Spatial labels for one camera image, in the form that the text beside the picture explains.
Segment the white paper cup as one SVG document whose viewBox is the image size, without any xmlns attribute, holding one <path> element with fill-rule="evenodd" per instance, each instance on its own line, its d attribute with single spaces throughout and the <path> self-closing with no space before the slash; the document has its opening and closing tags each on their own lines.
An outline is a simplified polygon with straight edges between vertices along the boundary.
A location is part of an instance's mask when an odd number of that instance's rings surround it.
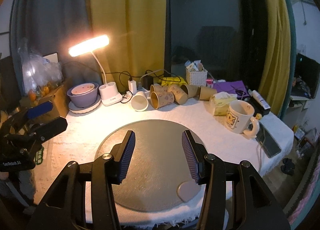
<svg viewBox="0 0 320 230">
<path fill-rule="evenodd" d="M 149 101 L 144 92 L 137 92 L 131 99 L 131 106 L 136 112 L 143 112 L 149 107 Z"/>
</svg>

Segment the right brown paper cup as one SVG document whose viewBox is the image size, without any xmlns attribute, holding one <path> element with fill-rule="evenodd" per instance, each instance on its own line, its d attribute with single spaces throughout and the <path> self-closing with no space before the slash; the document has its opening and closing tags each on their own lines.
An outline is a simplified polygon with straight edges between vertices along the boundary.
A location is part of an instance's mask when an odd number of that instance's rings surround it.
<svg viewBox="0 0 320 230">
<path fill-rule="evenodd" d="M 210 100 L 210 97 L 212 95 L 215 95 L 217 93 L 217 90 L 214 88 L 206 87 L 206 86 L 201 86 L 200 87 L 200 95 L 199 95 L 199 100 L 205 100 L 208 101 Z"/>
</svg>

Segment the middle brown paper cup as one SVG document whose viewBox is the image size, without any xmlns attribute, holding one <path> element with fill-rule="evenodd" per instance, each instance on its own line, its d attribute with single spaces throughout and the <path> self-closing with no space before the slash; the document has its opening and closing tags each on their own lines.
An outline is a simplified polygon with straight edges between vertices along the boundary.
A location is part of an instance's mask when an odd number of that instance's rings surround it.
<svg viewBox="0 0 320 230">
<path fill-rule="evenodd" d="M 185 104 L 188 100 L 188 95 L 176 84 L 169 86 L 167 92 L 173 93 L 175 102 L 179 105 Z"/>
</svg>

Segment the dark inside brown paper cup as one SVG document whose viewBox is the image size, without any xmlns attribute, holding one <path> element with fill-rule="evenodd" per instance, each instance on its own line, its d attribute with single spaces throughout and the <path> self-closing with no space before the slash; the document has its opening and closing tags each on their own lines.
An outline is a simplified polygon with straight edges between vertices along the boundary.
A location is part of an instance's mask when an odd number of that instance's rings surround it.
<svg viewBox="0 0 320 230">
<path fill-rule="evenodd" d="M 188 95 L 188 98 L 193 98 L 200 94 L 200 87 L 196 85 L 184 84 L 181 89 Z"/>
</svg>

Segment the front brown paper cup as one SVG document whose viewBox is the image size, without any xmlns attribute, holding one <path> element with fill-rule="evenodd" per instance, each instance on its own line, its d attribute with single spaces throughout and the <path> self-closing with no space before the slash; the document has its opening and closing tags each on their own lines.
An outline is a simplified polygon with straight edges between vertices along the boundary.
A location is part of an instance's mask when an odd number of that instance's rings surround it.
<svg viewBox="0 0 320 230">
<path fill-rule="evenodd" d="M 152 107 L 154 109 L 159 109 L 172 104 L 175 99 L 172 92 L 152 92 L 150 95 L 150 100 Z"/>
</svg>

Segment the rear left brown paper cup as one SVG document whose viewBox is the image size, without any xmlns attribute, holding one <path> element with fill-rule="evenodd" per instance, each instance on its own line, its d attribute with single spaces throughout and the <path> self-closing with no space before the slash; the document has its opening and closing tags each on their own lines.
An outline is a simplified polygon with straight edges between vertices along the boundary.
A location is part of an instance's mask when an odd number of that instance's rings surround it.
<svg viewBox="0 0 320 230">
<path fill-rule="evenodd" d="M 150 86 L 150 93 L 165 93 L 168 91 L 167 86 L 161 86 L 160 84 L 152 84 Z"/>
</svg>

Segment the cardboard box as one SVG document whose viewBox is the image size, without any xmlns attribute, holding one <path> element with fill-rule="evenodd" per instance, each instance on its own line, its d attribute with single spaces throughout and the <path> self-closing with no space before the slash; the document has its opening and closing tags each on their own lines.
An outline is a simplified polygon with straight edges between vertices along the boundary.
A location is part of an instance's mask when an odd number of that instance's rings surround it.
<svg viewBox="0 0 320 230">
<path fill-rule="evenodd" d="M 29 96 L 26 96 L 20 100 L 20 105 L 22 107 L 31 108 L 47 101 L 52 102 L 53 109 L 50 112 L 47 112 L 35 118 L 34 121 L 37 123 L 45 123 L 59 116 L 65 118 L 69 112 L 68 104 L 70 100 L 67 96 L 67 90 L 71 87 L 71 84 L 72 80 L 66 79 L 59 87 L 50 91 L 48 95 L 43 96 L 39 99 L 35 99 L 35 94 L 31 93 L 31 98 L 34 99 L 34 101 L 31 101 Z"/>
</svg>

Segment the white table cloth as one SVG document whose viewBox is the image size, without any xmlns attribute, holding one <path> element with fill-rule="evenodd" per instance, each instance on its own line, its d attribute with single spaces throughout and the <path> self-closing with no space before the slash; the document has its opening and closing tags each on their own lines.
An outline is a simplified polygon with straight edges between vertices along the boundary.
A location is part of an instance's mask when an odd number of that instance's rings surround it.
<svg viewBox="0 0 320 230">
<path fill-rule="evenodd" d="M 178 186 L 191 179 L 181 143 L 184 130 L 190 130 L 209 153 L 231 163 L 247 160 L 260 175 L 269 173 L 293 146 L 292 130 L 269 113 L 261 123 L 281 151 L 268 158 L 255 139 L 230 132 L 224 117 L 214 117 L 208 103 L 196 99 L 158 110 L 149 107 L 143 112 L 136 112 L 130 104 L 100 105 L 85 114 L 70 112 L 66 119 L 66 131 L 44 143 L 43 163 L 34 169 L 35 202 L 40 202 L 69 161 L 92 162 L 132 130 L 136 146 L 129 170 L 122 184 L 113 188 L 119 221 L 124 226 L 176 224 L 199 215 L 203 191 L 188 202 L 177 195 Z"/>
</svg>

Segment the white cartoon mug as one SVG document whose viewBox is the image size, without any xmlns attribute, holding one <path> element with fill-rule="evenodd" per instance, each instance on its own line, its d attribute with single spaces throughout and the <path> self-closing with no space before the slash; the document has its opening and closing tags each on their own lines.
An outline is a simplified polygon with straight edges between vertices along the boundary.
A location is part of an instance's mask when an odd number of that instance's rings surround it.
<svg viewBox="0 0 320 230">
<path fill-rule="evenodd" d="M 229 131 L 244 134 L 247 138 L 256 138 L 260 129 L 259 121 L 254 117 L 254 107 L 243 100 L 230 102 L 225 126 Z"/>
</svg>

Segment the yellow tissue pack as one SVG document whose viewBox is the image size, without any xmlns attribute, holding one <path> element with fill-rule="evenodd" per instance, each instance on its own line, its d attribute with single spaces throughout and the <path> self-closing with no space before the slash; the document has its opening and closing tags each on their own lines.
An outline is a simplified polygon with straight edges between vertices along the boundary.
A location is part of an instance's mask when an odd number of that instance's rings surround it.
<svg viewBox="0 0 320 230">
<path fill-rule="evenodd" d="M 237 100 L 237 94 L 219 92 L 209 99 L 209 112 L 213 116 L 225 116 L 232 101 Z"/>
</svg>

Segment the white charger plug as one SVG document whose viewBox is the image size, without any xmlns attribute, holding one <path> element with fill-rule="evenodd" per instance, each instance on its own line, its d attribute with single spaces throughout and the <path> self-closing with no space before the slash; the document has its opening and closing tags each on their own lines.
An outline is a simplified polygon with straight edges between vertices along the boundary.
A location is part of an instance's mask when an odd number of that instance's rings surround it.
<svg viewBox="0 0 320 230">
<path fill-rule="evenodd" d="M 137 93 L 137 83 L 132 78 L 128 80 L 128 88 L 132 95 L 135 95 Z"/>
</svg>

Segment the black power adapter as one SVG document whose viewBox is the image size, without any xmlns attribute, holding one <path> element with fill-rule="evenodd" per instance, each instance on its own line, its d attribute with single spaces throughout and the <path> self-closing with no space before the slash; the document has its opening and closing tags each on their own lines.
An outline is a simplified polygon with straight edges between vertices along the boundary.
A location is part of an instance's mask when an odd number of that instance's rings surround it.
<svg viewBox="0 0 320 230">
<path fill-rule="evenodd" d="M 146 75 L 142 78 L 142 87 L 146 90 L 150 90 L 151 85 L 153 85 L 153 76 Z"/>
</svg>

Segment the grey curtain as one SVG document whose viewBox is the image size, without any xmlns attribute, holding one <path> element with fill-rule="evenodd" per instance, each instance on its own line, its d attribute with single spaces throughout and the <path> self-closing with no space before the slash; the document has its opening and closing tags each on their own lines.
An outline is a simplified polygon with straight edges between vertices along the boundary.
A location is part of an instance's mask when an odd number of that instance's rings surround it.
<svg viewBox="0 0 320 230">
<path fill-rule="evenodd" d="M 91 54 L 71 57 L 68 49 L 93 38 L 89 0 L 14 0 L 10 17 L 10 52 L 18 88 L 22 88 L 22 66 L 18 47 L 23 38 L 29 46 L 48 55 L 57 53 L 65 79 L 72 86 L 84 82 L 102 84 L 100 68 Z"/>
</svg>

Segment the yellow curtain right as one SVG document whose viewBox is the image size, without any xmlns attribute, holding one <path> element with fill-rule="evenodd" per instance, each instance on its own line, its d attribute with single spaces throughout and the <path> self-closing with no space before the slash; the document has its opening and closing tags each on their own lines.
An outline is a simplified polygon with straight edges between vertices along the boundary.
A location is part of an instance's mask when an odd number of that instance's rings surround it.
<svg viewBox="0 0 320 230">
<path fill-rule="evenodd" d="M 283 106 L 290 74 L 291 33 L 285 0 L 266 0 L 267 48 L 258 92 L 278 115 Z"/>
</svg>

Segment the yellow curtain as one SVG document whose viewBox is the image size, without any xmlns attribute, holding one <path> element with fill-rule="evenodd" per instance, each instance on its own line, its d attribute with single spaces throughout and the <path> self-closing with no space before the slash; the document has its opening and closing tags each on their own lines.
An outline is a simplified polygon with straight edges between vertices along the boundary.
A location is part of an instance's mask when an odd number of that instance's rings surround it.
<svg viewBox="0 0 320 230">
<path fill-rule="evenodd" d="M 96 51 L 107 81 L 127 90 L 128 75 L 164 67 L 167 0 L 89 0 L 95 36 L 106 34 L 108 46 Z"/>
<path fill-rule="evenodd" d="M 283 106 L 290 74 L 291 33 L 285 0 L 266 0 L 267 48 L 258 92 L 278 115 Z"/>
</svg>

